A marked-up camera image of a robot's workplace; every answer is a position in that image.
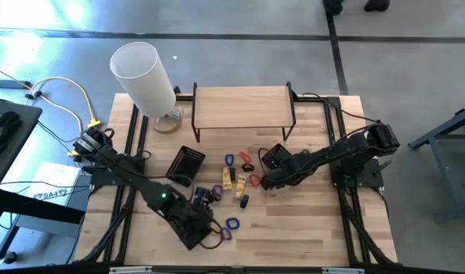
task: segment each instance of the black shoe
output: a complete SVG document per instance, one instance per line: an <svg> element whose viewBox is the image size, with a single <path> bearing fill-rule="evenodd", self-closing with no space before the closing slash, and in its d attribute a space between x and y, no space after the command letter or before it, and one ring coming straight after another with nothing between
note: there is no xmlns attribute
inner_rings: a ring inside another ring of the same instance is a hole
<svg viewBox="0 0 465 274"><path fill-rule="evenodd" d="M364 10L371 11L386 11L390 7L390 0L369 0L364 6Z"/></svg>
<svg viewBox="0 0 465 274"><path fill-rule="evenodd" d="M339 15L343 9L342 2L343 0L323 0L325 13L327 15Z"/></svg>

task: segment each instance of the desk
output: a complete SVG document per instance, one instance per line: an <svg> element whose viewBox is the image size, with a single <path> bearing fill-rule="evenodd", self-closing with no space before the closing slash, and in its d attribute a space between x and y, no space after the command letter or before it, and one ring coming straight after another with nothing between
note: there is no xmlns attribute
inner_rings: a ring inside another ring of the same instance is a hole
<svg viewBox="0 0 465 274"><path fill-rule="evenodd" d="M357 96L340 97L342 108L350 113L363 115L361 100ZM156 133L148 127L145 150L152 153L146 162L147 175L165 174L181 145L186 145L206 155L204 165L196 176L196 185L210 188L221 182L224 156L234 153L234 166L241 173L243 164L238 157L246 151L259 169L258 148L271 148L282 143L291 153L307 148L315 151L329 145L326 135L324 109L319 104L295 103L297 125L287 142L282 141L281 129L210 129L202 132L197 144L191 126L191 102L177 102L184 110L183 124L170 135ZM110 114L109 127L115 129L113 145L123 151L132 112L132 101L127 94L116 94ZM346 131L365 125L362 119L344 116ZM134 137L133 152L137 146L139 126ZM177 189L188 195L190 189ZM116 187L104 186L88 203L88 211L81 230L75 259L87 255L100 240L109 225ZM323 166L315 175L300 185L280 190L264 191L246 186L249 204L242 210L232 193L227 193L212 208L221 224L235 216L240 220L240 229L233 232L232 241L225 241L216 250L201 247L188 251L178 240L168 224L150 210L138 193L135 201L126 265L188 265L188 266L348 266L346 243L342 229L339 199L330 181L330 169ZM361 211L367 231L379 248L396 261L393 239L384 203L370 189L359 189ZM355 250L360 258L358 236L352 234ZM113 246L115 257L120 239L116 233ZM213 245L218 238L212 235L204 244Z"/></svg>

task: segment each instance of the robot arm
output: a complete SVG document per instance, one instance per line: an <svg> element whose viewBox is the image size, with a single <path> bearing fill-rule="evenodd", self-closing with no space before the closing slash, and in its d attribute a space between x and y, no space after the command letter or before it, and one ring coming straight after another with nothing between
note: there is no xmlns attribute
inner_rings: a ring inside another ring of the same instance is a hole
<svg viewBox="0 0 465 274"><path fill-rule="evenodd" d="M364 132L353 133L350 137L346 135L319 151L310 153L305 150L295 155L284 155L277 159L278 168L263 176L261 186L265 190L296 186L318 167L328 163L335 163L344 177L354 177L373 157L391 155L399 146L389 125L374 124L366 127Z"/></svg>
<svg viewBox="0 0 465 274"><path fill-rule="evenodd" d="M196 196L192 201L170 185L148 180L136 169L134 157L118 154L113 149L111 137L90 128L74 143L82 157L103 167L87 169L98 180L99 185L134 186L148 203L148 207L165 219L188 250L211 232L213 211L208 201Z"/></svg>

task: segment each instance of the gray floor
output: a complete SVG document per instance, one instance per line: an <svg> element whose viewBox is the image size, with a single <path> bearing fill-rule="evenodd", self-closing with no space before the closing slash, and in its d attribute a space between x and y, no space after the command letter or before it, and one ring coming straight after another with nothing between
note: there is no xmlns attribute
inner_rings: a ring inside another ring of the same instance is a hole
<svg viewBox="0 0 465 274"><path fill-rule="evenodd" d="M385 13L366 14L364 2L347 0L335 18L338 35L368 37L465 37L465 0L398 0ZM328 35L320 0L133 1L0 0L0 27L97 30L131 33L248 33ZM73 78L89 92L97 116L107 121L116 92L108 64L113 52L133 40L0 37L0 69L35 82ZM298 93L339 94L328 41L146 40L161 55L173 84L191 92L201 85L274 85L291 81ZM403 147L384 171L390 223L401 263L465 271L465 220L437 225L432 214L450 208L447 190L428 148L406 144L465 107L465 44L340 43L349 94L362 98L366 116L389 123ZM63 82L43 91L85 121L80 92ZM0 97L24 102L21 91ZM77 134L66 113L36 102L41 120L61 137ZM39 128L17 159L72 164L65 149ZM30 180L34 166L18 174ZM2 222L7 224L8 217ZM0 237L4 231L0 228ZM64 263L74 239L20 231L11 250L23 259L0 268Z"/></svg>

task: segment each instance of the black mesh basket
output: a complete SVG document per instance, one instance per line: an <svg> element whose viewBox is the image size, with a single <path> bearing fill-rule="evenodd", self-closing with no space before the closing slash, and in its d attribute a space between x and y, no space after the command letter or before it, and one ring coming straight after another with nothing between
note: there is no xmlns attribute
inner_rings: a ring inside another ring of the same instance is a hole
<svg viewBox="0 0 465 274"><path fill-rule="evenodd" d="M269 168L269 169L275 169L278 168L279 161L278 159L285 157L285 156L291 156L290 151L288 151L284 146L281 144L276 144L274 147L272 147L268 153L266 153L264 156L261 157L261 161Z"/></svg>
<svg viewBox="0 0 465 274"><path fill-rule="evenodd" d="M182 186L190 186L192 182L183 177L173 177L171 175L179 174L195 179L196 174L199 172L205 155L201 152L182 146L178 151L177 156L168 169L166 176L168 179Z"/></svg>

